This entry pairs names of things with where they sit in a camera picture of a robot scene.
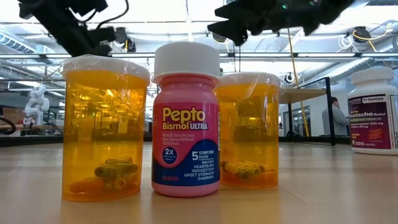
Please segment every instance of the white humanoid robot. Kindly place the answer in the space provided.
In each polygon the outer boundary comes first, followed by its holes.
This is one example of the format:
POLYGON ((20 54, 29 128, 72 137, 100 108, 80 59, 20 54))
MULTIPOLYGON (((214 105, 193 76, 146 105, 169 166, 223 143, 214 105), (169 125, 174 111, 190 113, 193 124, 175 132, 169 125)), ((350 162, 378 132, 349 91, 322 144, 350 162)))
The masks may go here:
POLYGON ((30 99, 25 106, 24 124, 43 124, 43 111, 48 111, 50 108, 49 99, 44 97, 46 90, 44 86, 35 86, 29 93, 30 99))

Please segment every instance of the pepto bismol bottle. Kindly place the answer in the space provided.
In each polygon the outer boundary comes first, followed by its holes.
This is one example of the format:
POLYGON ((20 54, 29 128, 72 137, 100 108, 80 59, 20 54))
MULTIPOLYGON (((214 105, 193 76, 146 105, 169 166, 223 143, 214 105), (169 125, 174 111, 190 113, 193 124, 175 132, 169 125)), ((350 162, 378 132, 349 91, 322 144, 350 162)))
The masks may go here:
POLYGON ((175 42, 155 53, 152 187, 173 197, 197 197, 219 187, 219 106, 213 93, 218 52, 175 42))
POLYGON ((371 68, 351 76, 348 94, 351 148, 366 154, 398 155, 398 89, 391 68, 371 68))

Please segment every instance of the pill bottle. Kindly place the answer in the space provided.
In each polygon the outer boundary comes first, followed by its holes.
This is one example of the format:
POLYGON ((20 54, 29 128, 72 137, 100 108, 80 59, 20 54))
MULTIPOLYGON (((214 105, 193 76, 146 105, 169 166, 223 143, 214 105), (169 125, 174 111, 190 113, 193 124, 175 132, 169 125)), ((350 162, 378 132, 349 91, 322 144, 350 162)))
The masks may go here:
POLYGON ((218 190, 219 106, 213 93, 220 56, 194 42, 167 44, 155 53, 152 187, 172 197, 218 190))
POLYGON ((66 61, 63 76, 62 197, 94 202, 137 192, 148 70, 121 59, 86 55, 66 61))
POLYGON ((222 184, 259 189, 278 184, 281 80, 270 73, 223 75, 216 87, 221 112, 222 184))
POLYGON ((398 155, 398 89, 389 84, 391 68, 370 68, 351 75, 349 132, 354 152, 398 155))

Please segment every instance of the headache relief label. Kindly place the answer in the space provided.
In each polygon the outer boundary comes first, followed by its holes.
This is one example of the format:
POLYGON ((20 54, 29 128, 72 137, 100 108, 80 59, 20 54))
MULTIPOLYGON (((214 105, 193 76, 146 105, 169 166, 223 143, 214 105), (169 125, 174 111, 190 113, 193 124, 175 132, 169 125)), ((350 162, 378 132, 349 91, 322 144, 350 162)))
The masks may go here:
POLYGON ((218 105, 157 104, 153 118, 152 181, 173 186, 219 181, 218 105))
POLYGON ((396 101, 396 96, 387 95, 360 96, 348 100, 352 147, 397 147, 397 121, 391 116, 397 112, 396 101))

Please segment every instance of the pink bottle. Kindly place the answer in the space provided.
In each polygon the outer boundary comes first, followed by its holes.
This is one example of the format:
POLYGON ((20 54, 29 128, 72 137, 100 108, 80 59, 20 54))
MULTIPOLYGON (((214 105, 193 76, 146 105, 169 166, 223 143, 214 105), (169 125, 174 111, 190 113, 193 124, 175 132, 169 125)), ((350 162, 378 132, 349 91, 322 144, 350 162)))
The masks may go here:
POLYGON ((220 56, 207 45, 174 42, 155 53, 152 187, 173 197, 211 194, 220 186, 220 56))

